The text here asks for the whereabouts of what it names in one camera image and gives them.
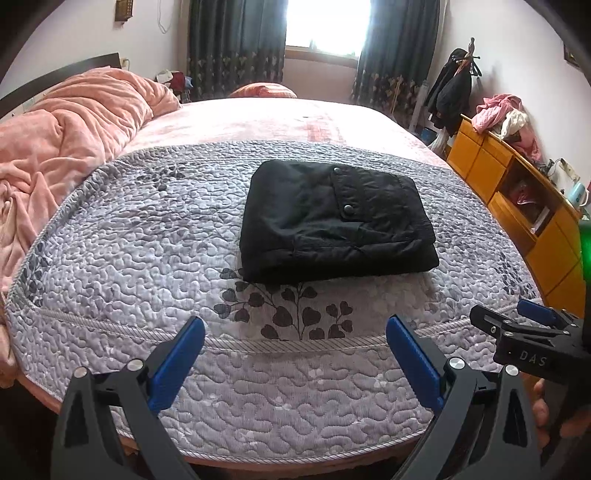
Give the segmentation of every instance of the window sill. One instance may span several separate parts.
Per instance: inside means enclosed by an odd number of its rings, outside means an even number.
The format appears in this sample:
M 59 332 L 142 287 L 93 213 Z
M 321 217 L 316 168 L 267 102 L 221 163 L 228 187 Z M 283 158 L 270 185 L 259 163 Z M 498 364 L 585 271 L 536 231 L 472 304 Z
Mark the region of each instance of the window sill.
M 311 50 L 305 47 L 285 47 L 285 58 L 294 60 L 318 61 L 329 65 L 341 65 L 343 67 L 357 68 L 359 59 L 344 55 L 333 55 L 318 50 Z

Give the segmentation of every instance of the blue gripper pad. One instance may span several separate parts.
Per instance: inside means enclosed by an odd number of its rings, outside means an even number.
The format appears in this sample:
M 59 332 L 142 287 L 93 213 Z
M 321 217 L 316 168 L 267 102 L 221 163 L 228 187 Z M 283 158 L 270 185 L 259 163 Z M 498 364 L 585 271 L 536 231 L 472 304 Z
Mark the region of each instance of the blue gripper pad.
M 421 405 L 436 414 L 441 412 L 444 404 L 441 377 L 404 322 L 396 315 L 388 319 L 386 340 Z
M 160 410 L 170 408 L 184 379 L 195 363 L 205 343 L 205 324 L 195 317 L 184 332 L 174 338 L 174 346 L 166 356 L 150 382 L 151 395 L 148 407 L 158 414 Z
M 547 327 L 551 327 L 556 323 L 556 317 L 552 309 L 526 299 L 521 299 L 517 303 L 517 313 Z

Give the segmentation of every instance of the cable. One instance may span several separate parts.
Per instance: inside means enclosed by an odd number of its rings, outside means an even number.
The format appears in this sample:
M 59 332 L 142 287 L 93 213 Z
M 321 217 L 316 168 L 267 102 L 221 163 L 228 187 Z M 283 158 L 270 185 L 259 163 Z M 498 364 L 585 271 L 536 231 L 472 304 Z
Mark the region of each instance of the cable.
M 163 35 L 166 35 L 170 30 L 170 27 L 173 24 L 173 16 L 170 15 L 170 23 L 168 24 L 168 28 L 164 28 L 162 25 L 162 0 L 158 0 L 158 28 L 162 32 Z

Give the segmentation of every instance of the quilted bedspread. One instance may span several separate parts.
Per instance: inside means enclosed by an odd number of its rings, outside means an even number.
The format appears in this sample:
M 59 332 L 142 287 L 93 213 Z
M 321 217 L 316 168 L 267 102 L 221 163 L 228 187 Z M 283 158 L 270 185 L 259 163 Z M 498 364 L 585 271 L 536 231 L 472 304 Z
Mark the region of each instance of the quilted bedspread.
M 249 180 L 270 159 L 412 177 L 439 267 L 244 281 L 238 241 Z M 385 343 L 392 314 L 446 355 L 492 370 L 494 341 L 471 327 L 470 308 L 514 316 L 520 297 L 538 300 L 521 256 L 451 170 L 338 145 L 245 141 L 152 148 L 97 168 L 39 235 L 7 310 L 26 376 L 58 399 L 79 365 L 120 369 L 200 316 L 203 352 L 160 414 L 178 448 L 227 462 L 306 463 L 391 446 L 429 423 Z M 130 436 L 122 412 L 113 415 Z

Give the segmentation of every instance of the dark green curtain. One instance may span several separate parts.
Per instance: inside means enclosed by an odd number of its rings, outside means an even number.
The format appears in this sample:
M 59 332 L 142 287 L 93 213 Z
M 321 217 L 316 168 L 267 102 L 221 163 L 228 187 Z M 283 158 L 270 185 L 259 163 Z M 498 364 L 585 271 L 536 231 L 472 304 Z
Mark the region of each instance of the dark green curtain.
M 408 127 L 431 66 L 438 26 L 439 0 L 372 0 L 354 103 Z
M 288 0 L 191 0 L 191 99 L 225 98 L 253 82 L 281 83 Z

